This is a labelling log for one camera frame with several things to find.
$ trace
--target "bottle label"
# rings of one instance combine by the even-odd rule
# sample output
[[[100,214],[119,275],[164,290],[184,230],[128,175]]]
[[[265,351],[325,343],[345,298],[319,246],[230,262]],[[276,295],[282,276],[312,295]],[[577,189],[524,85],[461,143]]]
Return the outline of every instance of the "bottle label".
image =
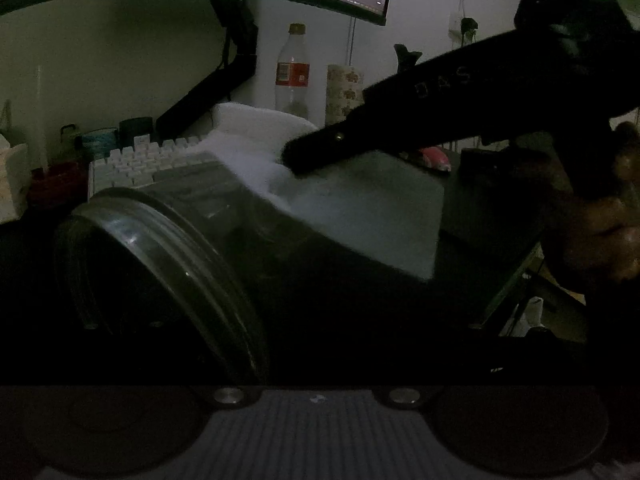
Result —
[[[309,86],[309,65],[307,63],[278,63],[276,85]]]

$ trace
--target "plastic bottle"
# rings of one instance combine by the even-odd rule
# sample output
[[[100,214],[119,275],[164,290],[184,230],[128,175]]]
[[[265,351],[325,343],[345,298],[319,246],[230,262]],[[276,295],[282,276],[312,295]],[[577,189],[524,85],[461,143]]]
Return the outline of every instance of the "plastic bottle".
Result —
[[[292,23],[289,27],[289,40],[278,57],[275,91],[276,110],[308,119],[309,54],[305,33],[303,23]]]

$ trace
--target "gray striped surface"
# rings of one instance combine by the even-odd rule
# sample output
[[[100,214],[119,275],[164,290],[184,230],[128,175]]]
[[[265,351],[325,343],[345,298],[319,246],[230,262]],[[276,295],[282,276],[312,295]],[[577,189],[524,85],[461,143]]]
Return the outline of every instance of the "gray striped surface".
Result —
[[[46,469],[38,480],[69,480]],[[248,408],[215,413],[181,456],[133,480],[495,480],[440,445],[415,412],[370,391],[268,390]],[[587,471],[565,476],[592,480]]]

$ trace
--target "metal button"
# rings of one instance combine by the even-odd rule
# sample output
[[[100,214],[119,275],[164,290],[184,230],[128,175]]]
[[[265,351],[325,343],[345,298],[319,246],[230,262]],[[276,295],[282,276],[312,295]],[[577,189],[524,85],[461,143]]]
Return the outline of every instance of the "metal button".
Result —
[[[220,404],[238,404],[244,400],[244,392],[240,388],[220,388],[213,398]]]
[[[396,388],[391,390],[389,398],[396,404],[415,404],[420,400],[420,392],[413,388]]]

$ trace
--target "black monitor stand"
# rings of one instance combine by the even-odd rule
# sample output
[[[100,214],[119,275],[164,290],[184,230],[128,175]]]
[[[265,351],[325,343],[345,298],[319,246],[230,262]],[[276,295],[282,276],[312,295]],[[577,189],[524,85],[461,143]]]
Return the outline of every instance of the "black monitor stand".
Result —
[[[246,0],[209,0],[237,47],[228,66],[212,72],[156,121],[160,139],[174,139],[224,96],[255,74],[258,27]]]

